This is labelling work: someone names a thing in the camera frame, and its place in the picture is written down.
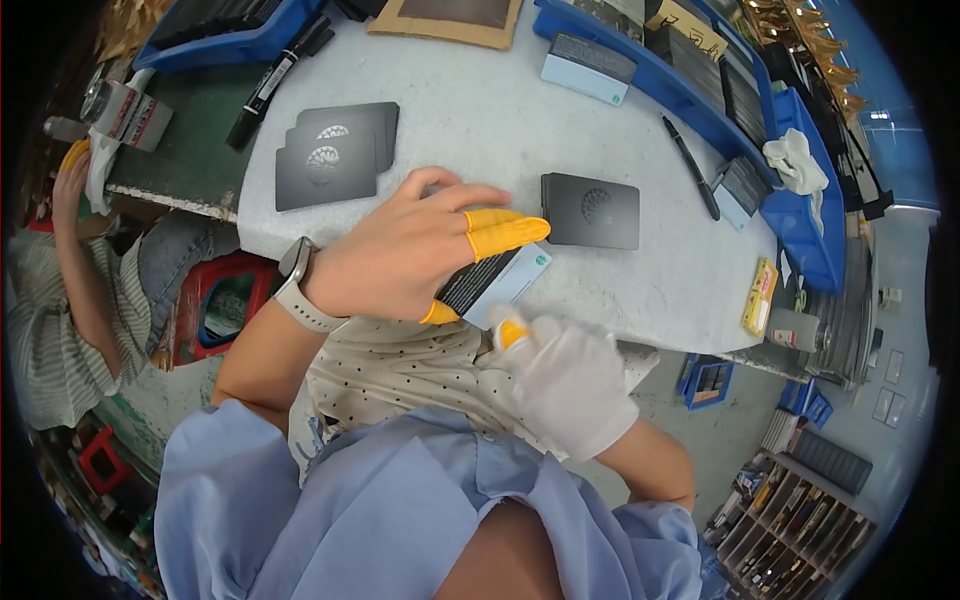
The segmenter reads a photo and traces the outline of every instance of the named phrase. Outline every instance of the card logo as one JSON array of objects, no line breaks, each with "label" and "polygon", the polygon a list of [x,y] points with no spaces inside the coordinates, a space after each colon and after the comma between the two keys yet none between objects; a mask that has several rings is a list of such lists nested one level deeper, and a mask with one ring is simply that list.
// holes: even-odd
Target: card logo
[{"label": "card logo", "polygon": [[317,139],[327,139],[329,137],[340,137],[341,135],[350,135],[350,130],[344,127],[343,125],[331,125],[326,128],[320,135],[317,136]]},{"label": "card logo", "polygon": [[580,212],[588,225],[613,225],[610,194],[605,189],[593,187],[584,194],[580,202]]},{"label": "card logo", "polygon": [[337,176],[340,154],[333,146],[321,146],[306,158],[306,176],[314,185],[326,185]]}]

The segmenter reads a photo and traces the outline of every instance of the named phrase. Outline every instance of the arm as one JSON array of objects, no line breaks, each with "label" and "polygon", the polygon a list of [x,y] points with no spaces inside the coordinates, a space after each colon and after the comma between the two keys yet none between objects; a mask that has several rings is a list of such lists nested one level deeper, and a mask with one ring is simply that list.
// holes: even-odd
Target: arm
[{"label": "arm", "polygon": [[[445,189],[421,200],[424,188],[434,184]],[[489,212],[459,212],[472,204],[509,201],[506,192],[460,183],[440,167],[418,169],[343,239],[313,256],[300,290],[332,317],[370,315],[423,323],[424,315],[444,309],[452,314],[446,306],[438,309],[433,298],[450,275],[549,233],[542,220],[506,215],[509,211],[497,211],[487,221],[479,217]],[[480,223],[484,227],[474,226]],[[531,230],[536,239],[528,239]],[[230,347],[211,403],[235,398],[286,433],[290,406],[325,341],[325,335],[300,326],[277,302],[267,302]]]},{"label": "arm", "polygon": [[[642,457],[656,457],[645,460]],[[676,502],[693,511],[693,465],[684,447],[644,419],[637,419],[619,440],[596,456],[630,489],[630,502]]]},{"label": "arm", "polygon": [[61,168],[57,175],[53,191],[54,239],[73,325],[84,341],[100,351],[110,375],[116,379],[123,366],[123,355],[113,335],[110,305],[103,281],[77,239],[77,210],[89,164],[90,152],[84,152],[72,167]]},{"label": "arm", "polygon": [[325,334],[300,325],[276,300],[269,300],[227,352],[210,403],[219,406],[236,398],[286,436],[290,406],[324,342]]}]

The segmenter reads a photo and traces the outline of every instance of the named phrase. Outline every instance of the black marker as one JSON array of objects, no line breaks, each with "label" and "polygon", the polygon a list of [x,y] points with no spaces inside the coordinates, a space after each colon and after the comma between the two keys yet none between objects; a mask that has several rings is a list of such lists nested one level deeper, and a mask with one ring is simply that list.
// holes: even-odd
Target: black marker
[{"label": "black marker", "polygon": [[714,221],[719,221],[720,207],[717,206],[717,201],[715,198],[713,198],[713,192],[710,191],[710,186],[707,185],[703,174],[700,173],[700,167],[697,166],[697,161],[693,159],[693,155],[686,147],[686,142],[684,142],[684,139],[680,137],[680,132],[678,132],[677,128],[673,126],[673,123],[670,123],[670,119],[666,118],[665,116],[663,116],[663,125],[665,125],[666,130],[670,132],[670,137],[672,137],[673,141],[676,142],[677,148],[680,148],[680,154],[684,155],[686,166],[690,170],[690,174],[693,176],[693,179],[697,182],[697,189],[700,190],[700,196],[704,199],[704,204],[707,205],[707,210],[709,211],[710,216],[713,217]]},{"label": "black marker", "polygon": [[256,85],[250,99],[247,100],[243,110],[237,116],[237,120],[233,123],[233,129],[227,136],[227,144],[230,148],[241,151],[247,146],[251,135],[263,121],[263,115],[266,114],[267,107],[274,98],[274,91],[280,84],[280,80],[301,56],[309,55],[312,57],[326,46],[326,43],[334,35],[333,30],[329,27],[330,18],[322,14],[309,27],[301,28],[287,44],[287,47],[280,51],[280,56],[276,57],[274,63],[270,65],[270,69],[260,78],[260,82]]}]

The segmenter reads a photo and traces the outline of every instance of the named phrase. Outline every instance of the watch strap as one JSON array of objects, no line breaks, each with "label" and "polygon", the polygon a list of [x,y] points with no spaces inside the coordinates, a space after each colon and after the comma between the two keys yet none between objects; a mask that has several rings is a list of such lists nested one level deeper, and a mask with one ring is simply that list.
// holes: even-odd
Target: watch strap
[{"label": "watch strap", "polygon": [[317,333],[332,333],[349,321],[349,317],[342,319],[331,317],[314,306],[303,295],[300,286],[295,281],[291,281],[290,285],[283,286],[283,289],[274,298],[301,325]]}]

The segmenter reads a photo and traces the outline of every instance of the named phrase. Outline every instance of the right hand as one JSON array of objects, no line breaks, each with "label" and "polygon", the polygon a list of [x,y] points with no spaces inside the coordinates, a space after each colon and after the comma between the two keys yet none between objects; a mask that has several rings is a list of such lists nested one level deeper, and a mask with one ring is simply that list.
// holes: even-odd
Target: right hand
[{"label": "right hand", "polygon": [[623,437],[639,410],[624,388],[616,342],[554,317],[539,317],[527,326],[511,312],[506,320],[501,312],[492,323],[495,333],[505,321],[527,329],[527,335],[510,340],[504,353],[516,375],[514,403],[531,433],[576,462]]},{"label": "right hand", "polygon": [[[431,185],[444,189],[421,199]],[[300,288],[331,317],[456,321],[460,317],[449,306],[434,300],[445,279],[487,256],[539,242],[550,232],[546,221],[512,210],[461,212],[510,199],[508,192],[489,185],[461,183],[441,167],[417,169],[393,197],[314,256]]]},{"label": "right hand", "polygon": [[89,148],[90,140],[74,142],[60,163],[51,194],[54,229],[72,230],[77,225],[80,194],[86,188],[86,176],[90,170]]}]

